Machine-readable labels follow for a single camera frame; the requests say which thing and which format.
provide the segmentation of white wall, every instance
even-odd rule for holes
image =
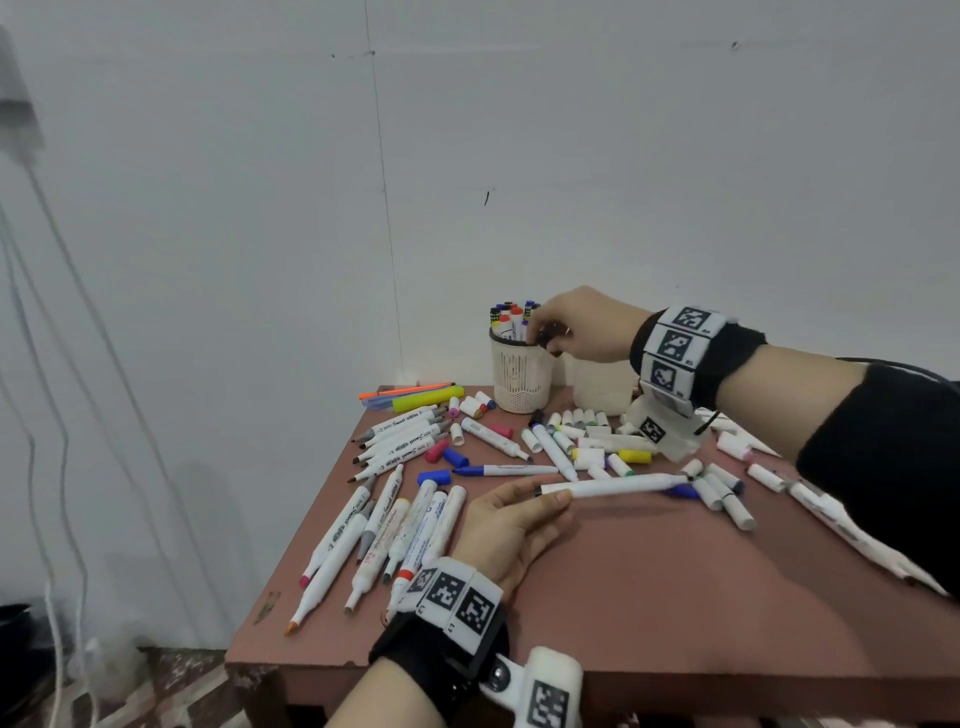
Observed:
[[[356,392],[489,379],[492,301],[588,282],[956,375],[958,25],[954,3],[894,0],[17,0],[9,22],[44,137],[37,172],[234,622],[355,422]],[[6,157],[0,202],[149,489],[197,622],[31,307],[74,437],[91,625],[224,643]],[[56,435],[2,310],[0,367],[42,435],[53,535]],[[0,434],[0,595],[18,596],[41,580],[5,412]]]

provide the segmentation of yellow highlighter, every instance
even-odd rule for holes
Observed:
[[[412,409],[417,409],[417,407],[423,407],[425,404],[440,404],[451,397],[462,397],[463,395],[463,387],[446,387],[445,389],[435,389],[432,392],[397,397],[394,400],[394,411],[397,413],[409,412]]]
[[[634,463],[638,465],[646,465],[651,460],[653,460],[653,452],[644,452],[643,450],[638,449],[623,449],[617,453],[620,456],[620,459],[625,463]]]

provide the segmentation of blue marker cap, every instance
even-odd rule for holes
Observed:
[[[673,488],[664,491],[670,497],[688,497],[693,500],[698,499],[700,496],[697,495],[697,492],[693,489],[692,485],[675,485]]]
[[[453,448],[447,448],[441,453],[443,459],[454,468],[465,468],[470,464],[466,455],[462,455]]]
[[[453,482],[450,471],[429,471],[417,476],[417,485],[423,485],[424,480],[433,480],[437,485],[449,485]]]

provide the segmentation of white mesh pen cup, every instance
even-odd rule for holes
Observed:
[[[546,349],[509,341],[490,332],[493,354],[493,399],[517,415],[543,409],[550,399],[554,358]]]

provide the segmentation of left hand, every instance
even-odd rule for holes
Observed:
[[[467,509],[460,539],[451,554],[477,568],[503,590],[507,601],[530,565],[573,524],[569,491],[533,497],[537,486],[556,475],[512,480],[481,496]]]

